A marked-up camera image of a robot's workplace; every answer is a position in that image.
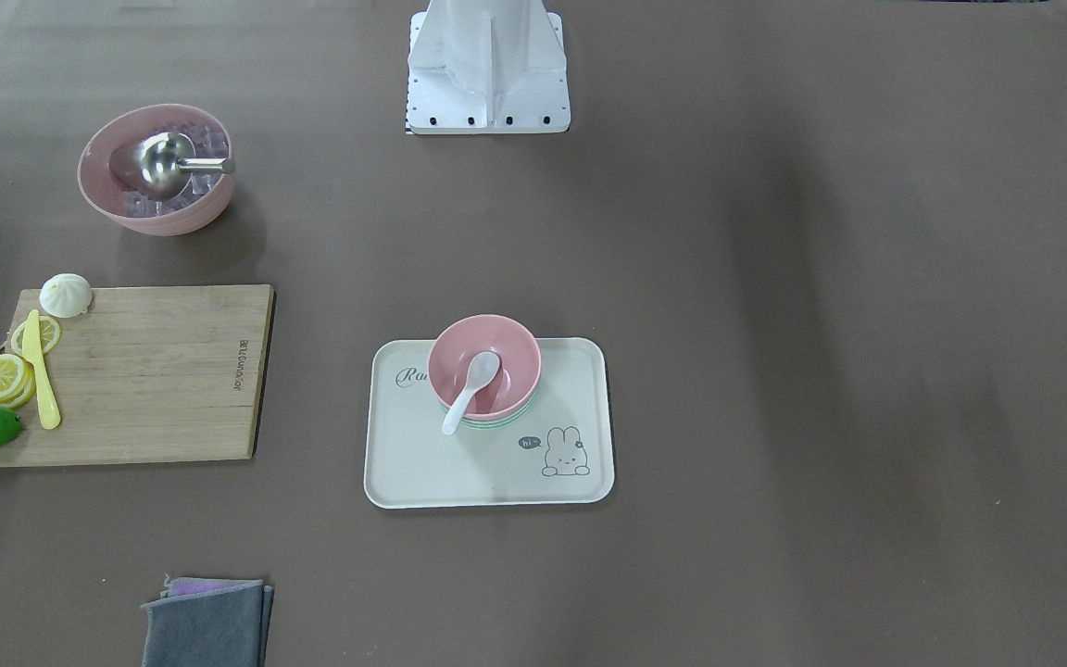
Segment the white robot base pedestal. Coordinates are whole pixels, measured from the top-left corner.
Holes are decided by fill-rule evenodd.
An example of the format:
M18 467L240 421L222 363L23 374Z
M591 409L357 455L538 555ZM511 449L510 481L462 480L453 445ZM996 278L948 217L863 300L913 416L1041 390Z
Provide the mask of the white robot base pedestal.
M411 17L411 134L546 134L571 127L563 21L542 1L432 1Z

